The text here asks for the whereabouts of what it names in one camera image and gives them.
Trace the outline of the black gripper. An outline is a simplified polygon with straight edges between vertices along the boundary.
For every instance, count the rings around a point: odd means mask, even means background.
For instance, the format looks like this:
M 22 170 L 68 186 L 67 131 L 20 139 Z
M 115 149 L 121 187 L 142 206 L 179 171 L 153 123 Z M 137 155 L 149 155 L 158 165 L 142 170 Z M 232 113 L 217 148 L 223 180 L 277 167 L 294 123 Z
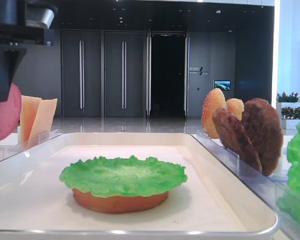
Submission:
M 25 0 L 0 0 L 0 43 L 21 42 L 53 46 L 52 29 L 26 26 Z M 8 100 L 14 75 L 26 48 L 0 44 L 0 103 Z

